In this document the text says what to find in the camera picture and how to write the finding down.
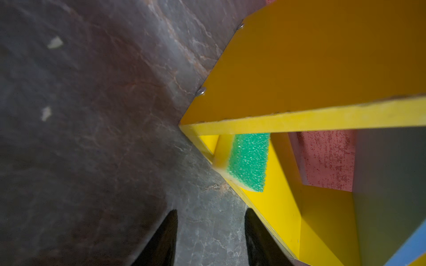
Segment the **bright green sponge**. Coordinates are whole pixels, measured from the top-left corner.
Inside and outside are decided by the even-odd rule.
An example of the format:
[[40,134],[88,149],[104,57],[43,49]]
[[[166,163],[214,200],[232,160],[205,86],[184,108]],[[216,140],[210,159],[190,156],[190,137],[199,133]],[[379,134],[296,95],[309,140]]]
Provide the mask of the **bright green sponge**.
[[270,134],[222,135],[217,142],[213,169],[239,187],[263,192]]

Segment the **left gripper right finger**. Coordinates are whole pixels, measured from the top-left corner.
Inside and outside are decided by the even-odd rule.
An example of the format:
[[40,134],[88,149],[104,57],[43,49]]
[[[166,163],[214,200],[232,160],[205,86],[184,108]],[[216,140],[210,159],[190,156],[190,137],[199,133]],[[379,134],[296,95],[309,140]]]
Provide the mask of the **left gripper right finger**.
[[292,266],[252,208],[245,212],[245,237],[250,266]]

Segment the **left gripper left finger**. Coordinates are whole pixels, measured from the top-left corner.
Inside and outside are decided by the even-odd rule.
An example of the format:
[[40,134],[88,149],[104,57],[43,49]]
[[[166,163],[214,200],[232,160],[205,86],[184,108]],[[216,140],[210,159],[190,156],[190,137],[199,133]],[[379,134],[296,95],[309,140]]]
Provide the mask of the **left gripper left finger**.
[[176,209],[168,213],[131,266],[174,265],[178,231],[177,214]]

